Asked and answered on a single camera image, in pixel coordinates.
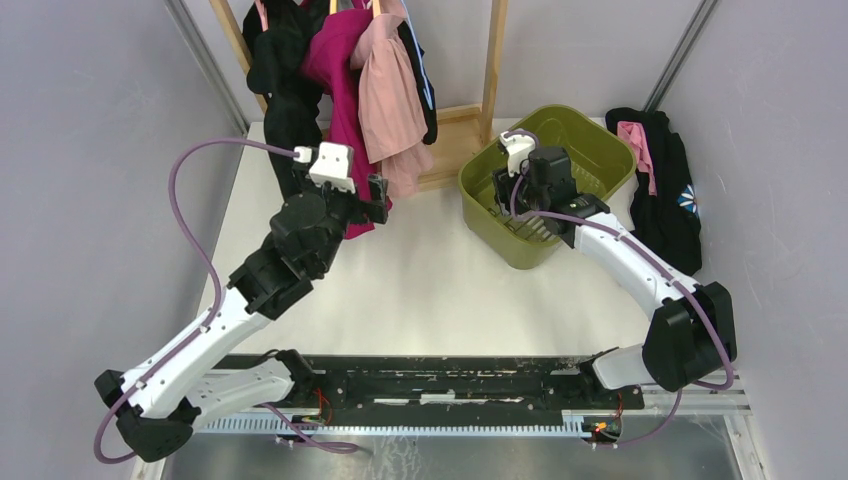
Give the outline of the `black pleated skirt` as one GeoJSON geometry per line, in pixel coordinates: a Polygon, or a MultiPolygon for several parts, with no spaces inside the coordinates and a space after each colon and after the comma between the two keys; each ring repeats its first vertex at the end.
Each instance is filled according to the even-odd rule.
{"type": "Polygon", "coordinates": [[[265,141],[278,148],[316,147],[323,88],[300,73],[310,42],[329,14],[327,1],[256,1],[242,22],[252,56],[248,88],[265,98],[265,141]]]}

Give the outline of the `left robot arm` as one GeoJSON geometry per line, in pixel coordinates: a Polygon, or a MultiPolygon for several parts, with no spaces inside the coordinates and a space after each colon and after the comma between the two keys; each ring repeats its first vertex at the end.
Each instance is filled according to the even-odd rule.
{"type": "Polygon", "coordinates": [[[223,417],[281,401],[299,407],[312,399],[315,374],[294,349],[216,380],[206,377],[234,347],[312,291],[351,225],[388,219],[388,182],[378,174],[367,178],[367,200],[350,192],[349,179],[308,174],[306,181],[305,192],[284,201],[261,246],[230,275],[205,314],[140,365],[106,370],[95,380],[132,456],[153,463],[223,417]]]}

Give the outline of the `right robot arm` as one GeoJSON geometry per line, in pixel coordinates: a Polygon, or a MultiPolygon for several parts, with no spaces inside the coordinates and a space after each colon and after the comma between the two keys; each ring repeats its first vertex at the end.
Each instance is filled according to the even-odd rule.
{"type": "Polygon", "coordinates": [[[562,147],[505,146],[492,174],[502,211],[540,219],[566,245],[610,274],[649,317],[644,341],[589,360],[577,382],[591,408],[618,389],[655,384],[673,392],[688,385],[727,390],[737,356],[732,297],[718,282],[701,284],[680,272],[630,233],[597,196],[580,193],[562,147]]]}

